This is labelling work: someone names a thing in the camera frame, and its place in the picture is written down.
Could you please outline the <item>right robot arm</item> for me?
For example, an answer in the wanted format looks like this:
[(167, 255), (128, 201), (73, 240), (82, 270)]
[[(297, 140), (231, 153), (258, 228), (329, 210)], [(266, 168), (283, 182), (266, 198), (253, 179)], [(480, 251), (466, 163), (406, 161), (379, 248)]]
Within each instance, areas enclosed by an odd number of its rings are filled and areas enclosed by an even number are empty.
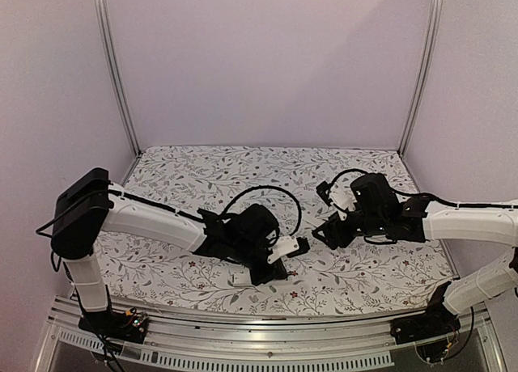
[(473, 240), (508, 246), (498, 259), (467, 277), (439, 286), (428, 312), (419, 318), (424, 336), (436, 336), (451, 315), (517, 287), (517, 202), (462, 203), (430, 193), (408, 195), (391, 188), (384, 175), (367, 173), (350, 185), (350, 193), (333, 189), (326, 181), (317, 195), (335, 208), (313, 236), (327, 247), (349, 246), (358, 237), (384, 236), (389, 242), (425, 243), (430, 240)]

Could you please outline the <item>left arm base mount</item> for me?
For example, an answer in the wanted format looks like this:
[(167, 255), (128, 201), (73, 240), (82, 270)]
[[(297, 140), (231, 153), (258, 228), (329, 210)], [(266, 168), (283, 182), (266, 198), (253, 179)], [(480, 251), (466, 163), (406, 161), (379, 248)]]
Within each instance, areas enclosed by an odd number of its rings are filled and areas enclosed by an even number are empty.
[(148, 329), (148, 315), (135, 308), (114, 311), (111, 306), (105, 311), (88, 312), (82, 309), (79, 329), (93, 333), (102, 340), (114, 339), (143, 344)]

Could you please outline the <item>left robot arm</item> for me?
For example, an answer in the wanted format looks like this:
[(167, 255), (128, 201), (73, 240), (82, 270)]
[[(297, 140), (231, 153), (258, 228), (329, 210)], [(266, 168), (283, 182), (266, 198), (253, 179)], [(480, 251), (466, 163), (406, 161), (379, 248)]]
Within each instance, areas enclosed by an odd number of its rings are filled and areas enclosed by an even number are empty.
[(283, 279), (281, 259), (295, 252), (294, 235), (283, 236), (276, 217), (263, 205), (241, 213), (188, 214), (127, 192), (108, 171), (94, 168), (57, 199), (51, 221), (36, 229), (48, 237), (54, 254), (68, 268), (90, 323), (104, 335), (120, 328), (112, 311), (94, 244), (100, 232), (117, 232), (169, 243), (205, 257), (248, 268), (253, 285)]

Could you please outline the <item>white remote control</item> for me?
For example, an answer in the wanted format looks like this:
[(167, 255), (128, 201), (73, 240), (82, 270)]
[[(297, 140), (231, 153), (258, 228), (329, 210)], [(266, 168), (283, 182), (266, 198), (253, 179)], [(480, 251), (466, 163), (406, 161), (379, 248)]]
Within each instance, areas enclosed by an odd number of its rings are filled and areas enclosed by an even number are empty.
[(237, 288), (254, 287), (249, 273), (234, 273), (231, 275), (231, 284)]

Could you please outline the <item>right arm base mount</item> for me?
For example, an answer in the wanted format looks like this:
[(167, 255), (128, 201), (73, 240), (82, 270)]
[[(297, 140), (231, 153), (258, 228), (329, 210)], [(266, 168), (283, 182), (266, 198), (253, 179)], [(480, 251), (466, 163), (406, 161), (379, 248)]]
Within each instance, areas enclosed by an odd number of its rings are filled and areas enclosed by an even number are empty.
[(424, 312), (390, 322), (390, 335), (398, 345), (453, 334), (452, 340), (418, 346), (419, 357), (428, 363), (435, 364), (447, 359), (461, 328), (458, 315), (451, 313), (444, 306), (444, 295), (451, 284), (451, 281), (447, 281), (437, 287)]

